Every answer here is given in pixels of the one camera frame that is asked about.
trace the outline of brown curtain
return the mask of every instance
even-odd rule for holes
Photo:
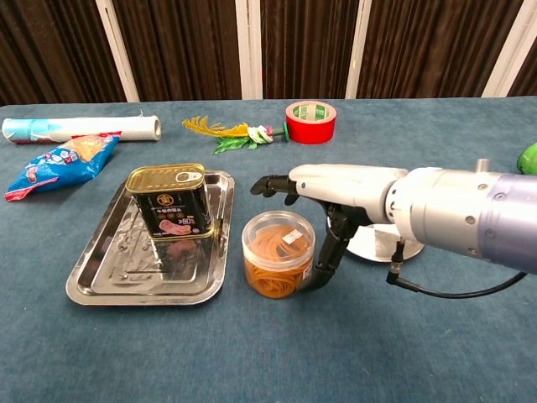
[[[240,99],[234,0],[114,0],[142,101]]]
[[[121,102],[95,1],[0,0],[0,103]]]
[[[358,0],[261,0],[265,98],[343,98]]]
[[[537,40],[534,41],[508,94],[509,97],[527,95],[537,95]]]
[[[480,97],[522,0],[373,0],[357,97]]]

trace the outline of black cable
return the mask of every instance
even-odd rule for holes
[[[403,248],[404,243],[398,242],[398,247],[396,249],[396,252],[394,256],[392,257],[392,263],[395,263],[398,268],[398,272],[390,271],[388,273],[388,277],[386,278],[386,281],[389,284],[397,285],[401,288],[405,288],[406,290],[411,290],[414,292],[420,292],[421,294],[426,294],[428,296],[434,296],[436,298],[446,298],[450,300],[461,300],[466,298],[477,298],[479,296],[490,296],[491,294],[494,294],[496,292],[499,292],[501,290],[505,290],[509,288],[511,285],[518,283],[521,281],[528,273],[519,272],[515,276],[511,277],[510,279],[504,281],[501,284],[495,285],[494,287],[487,288],[485,290],[480,291],[473,291],[473,292],[461,292],[461,293],[447,293],[447,292],[439,292],[434,290],[428,290],[426,288],[423,288],[415,283],[412,283],[408,280],[399,278],[399,266],[403,262]]]

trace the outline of can label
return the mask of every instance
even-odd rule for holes
[[[134,196],[151,238],[201,238],[212,230],[205,182],[193,190]]]

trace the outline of plastic jar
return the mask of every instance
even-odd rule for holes
[[[248,283],[262,296],[285,298],[300,289],[313,265],[315,232],[293,212],[264,212],[242,231]]]

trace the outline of green leaf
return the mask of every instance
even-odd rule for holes
[[[224,151],[228,151],[229,149],[240,149],[243,145],[245,145],[248,142],[248,140],[249,140],[248,138],[223,139],[218,145],[218,147],[216,147],[213,154],[220,154],[220,153],[223,153]]]

